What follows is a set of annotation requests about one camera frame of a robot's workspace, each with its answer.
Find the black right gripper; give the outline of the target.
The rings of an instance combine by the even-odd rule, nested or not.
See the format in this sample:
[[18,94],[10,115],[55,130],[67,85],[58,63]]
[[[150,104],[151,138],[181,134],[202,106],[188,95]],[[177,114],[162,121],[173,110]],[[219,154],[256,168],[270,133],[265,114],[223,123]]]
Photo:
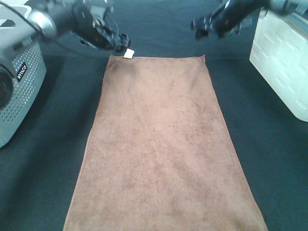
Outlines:
[[210,31],[223,38],[240,25],[252,11],[252,0],[222,0],[211,16],[194,18],[191,29],[195,31],[196,40],[208,37]]

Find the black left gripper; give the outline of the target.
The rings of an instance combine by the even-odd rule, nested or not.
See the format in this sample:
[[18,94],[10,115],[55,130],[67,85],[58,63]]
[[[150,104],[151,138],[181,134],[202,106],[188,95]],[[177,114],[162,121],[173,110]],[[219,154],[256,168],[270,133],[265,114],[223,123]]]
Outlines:
[[113,31],[106,22],[106,17],[113,10],[112,0],[75,0],[72,3],[75,21],[72,34],[96,49],[126,50],[131,45],[128,35]]

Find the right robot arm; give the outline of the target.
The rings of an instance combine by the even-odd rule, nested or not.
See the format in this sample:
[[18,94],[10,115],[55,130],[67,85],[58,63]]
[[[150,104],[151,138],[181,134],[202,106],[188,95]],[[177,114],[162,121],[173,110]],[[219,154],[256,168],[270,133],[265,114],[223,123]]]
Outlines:
[[208,37],[211,33],[218,38],[240,34],[242,28],[252,24],[250,14],[264,9],[280,16],[286,16],[307,9],[306,0],[223,0],[210,14],[192,19],[191,29],[195,39]]

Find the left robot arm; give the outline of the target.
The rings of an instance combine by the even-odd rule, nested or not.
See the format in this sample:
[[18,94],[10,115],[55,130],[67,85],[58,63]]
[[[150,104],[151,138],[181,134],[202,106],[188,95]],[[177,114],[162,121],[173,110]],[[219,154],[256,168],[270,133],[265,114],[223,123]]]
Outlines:
[[113,31],[108,25],[106,18],[114,8],[107,0],[49,0],[45,6],[31,8],[27,16],[3,1],[0,6],[9,13],[1,16],[15,23],[0,30],[1,108],[10,102],[13,80],[18,79],[14,58],[36,42],[56,42],[71,32],[81,44],[98,50],[122,52],[131,44],[127,34]]

